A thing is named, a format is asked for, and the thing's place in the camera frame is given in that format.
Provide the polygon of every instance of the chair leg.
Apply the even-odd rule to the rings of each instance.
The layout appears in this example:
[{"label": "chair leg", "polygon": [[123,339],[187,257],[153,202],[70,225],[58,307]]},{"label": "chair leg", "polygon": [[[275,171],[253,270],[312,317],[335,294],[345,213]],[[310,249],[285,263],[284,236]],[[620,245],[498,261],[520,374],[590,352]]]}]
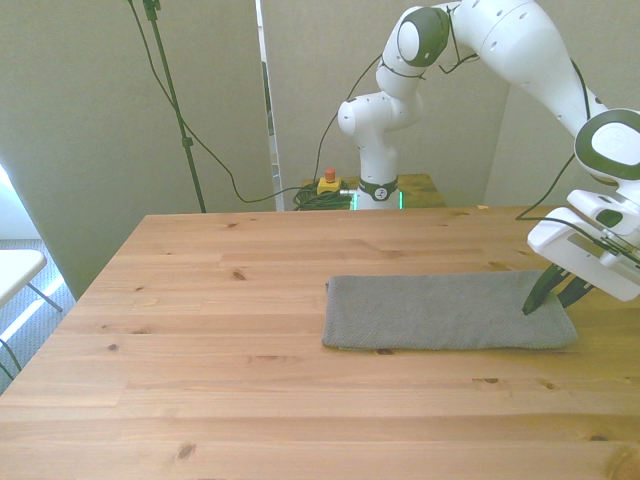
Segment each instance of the chair leg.
[{"label": "chair leg", "polygon": [[36,287],[34,287],[33,285],[31,285],[31,283],[27,283],[27,286],[33,290],[34,292],[36,292],[38,295],[40,295],[49,305],[51,305],[53,308],[55,308],[56,310],[58,310],[59,312],[62,312],[62,307],[60,305],[58,305],[56,302],[54,302],[53,300],[51,300],[49,297],[47,297],[44,293],[42,293],[40,290],[38,290]]}]

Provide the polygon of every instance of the white chair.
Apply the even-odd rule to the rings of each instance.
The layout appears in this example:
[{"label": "white chair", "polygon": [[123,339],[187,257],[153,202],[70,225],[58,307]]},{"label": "white chair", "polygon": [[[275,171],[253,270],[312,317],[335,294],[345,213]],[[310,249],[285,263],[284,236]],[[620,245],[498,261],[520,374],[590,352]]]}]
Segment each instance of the white chair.
[{"label": "white chair", "polygon": [[37,250],[0,250],[0,307],[27,286],[53,308],[62,312],[62,307],[31,284],[31,279],[46,264],[47,259]]}]

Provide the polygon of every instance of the wooden table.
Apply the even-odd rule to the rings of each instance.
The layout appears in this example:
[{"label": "wooden table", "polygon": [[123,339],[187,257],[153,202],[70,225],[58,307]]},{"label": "wooden table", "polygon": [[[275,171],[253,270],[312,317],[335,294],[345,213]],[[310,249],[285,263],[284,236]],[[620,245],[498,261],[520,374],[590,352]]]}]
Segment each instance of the wooden table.
[{"label": "wooden table", "polygon": [[0,478],[640,478],[637,300],[561,350],[320,343],[332,275],[544,268],[520,210],[145,218],[0,397]]}]

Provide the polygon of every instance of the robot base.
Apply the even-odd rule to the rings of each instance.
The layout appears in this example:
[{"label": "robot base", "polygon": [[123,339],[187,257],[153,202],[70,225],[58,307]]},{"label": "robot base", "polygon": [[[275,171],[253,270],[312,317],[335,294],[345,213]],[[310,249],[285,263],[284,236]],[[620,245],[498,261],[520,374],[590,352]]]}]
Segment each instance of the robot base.
[{"label": "robot base", "polygon": [[366,192],[358,189],[351,201],[351,210],[402,210],[404,208],[403,194],[396,190],[384,201],[376,201]]}]

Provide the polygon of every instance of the white wall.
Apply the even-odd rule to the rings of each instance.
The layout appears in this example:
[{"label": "white wall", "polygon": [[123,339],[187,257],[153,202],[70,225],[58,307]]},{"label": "white wall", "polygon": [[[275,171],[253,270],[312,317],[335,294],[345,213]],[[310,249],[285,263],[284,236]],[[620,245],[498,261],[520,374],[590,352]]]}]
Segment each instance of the white wall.
[{"label": "white wall", "polygon": [[9,176],[0,165],[0,240],[32,240],[40,235],[29,218]]},{"label": "white wall", "polygon": [[[273,193],[254,0],[161,3],[184,117],[245,197]],[[1,2],[0,58],[0,157],[77,298],[145,215],[199,212],[177,121],[124,0]],[[274,209],[194,157],[210,212]]]}]

